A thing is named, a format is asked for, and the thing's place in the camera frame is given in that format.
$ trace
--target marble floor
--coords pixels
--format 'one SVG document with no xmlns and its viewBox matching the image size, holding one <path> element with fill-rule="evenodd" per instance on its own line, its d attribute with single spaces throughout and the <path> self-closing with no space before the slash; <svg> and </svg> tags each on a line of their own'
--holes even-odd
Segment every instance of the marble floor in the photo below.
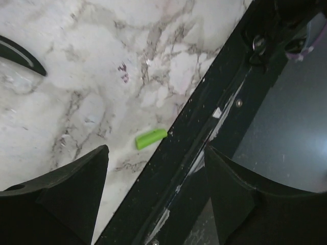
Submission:
<svg viewBox="0 0 327 245">
<path fill-rule="evenodd" d="M 0 189 L 108 145 L 94 243 L 158 146 L 135 137 L 169 129 L 249 4 L 0 0 L 0 35 L 48 72 L 0 59 Z"/>
</svg>

